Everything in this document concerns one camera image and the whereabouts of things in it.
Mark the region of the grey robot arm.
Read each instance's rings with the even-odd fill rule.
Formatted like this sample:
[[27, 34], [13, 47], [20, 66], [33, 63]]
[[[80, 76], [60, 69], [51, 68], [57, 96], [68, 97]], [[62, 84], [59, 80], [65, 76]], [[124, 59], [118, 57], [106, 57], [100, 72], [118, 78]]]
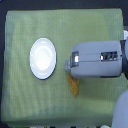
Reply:
[[[124, 74], [128, 79], [128, 37], [74, 45], [64, 70], [74, 78], [118, 78]], [[128, 89], [116, 102], [111, 128], [128, 128]]]

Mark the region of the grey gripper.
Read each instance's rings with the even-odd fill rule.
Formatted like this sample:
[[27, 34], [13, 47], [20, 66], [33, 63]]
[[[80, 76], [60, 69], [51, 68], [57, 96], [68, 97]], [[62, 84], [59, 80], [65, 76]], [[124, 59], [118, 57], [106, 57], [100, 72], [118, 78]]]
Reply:
[[122, 51], [119, 41], [83, 42], [74, 45], [64, 70], [75, 78], [119, 77]]

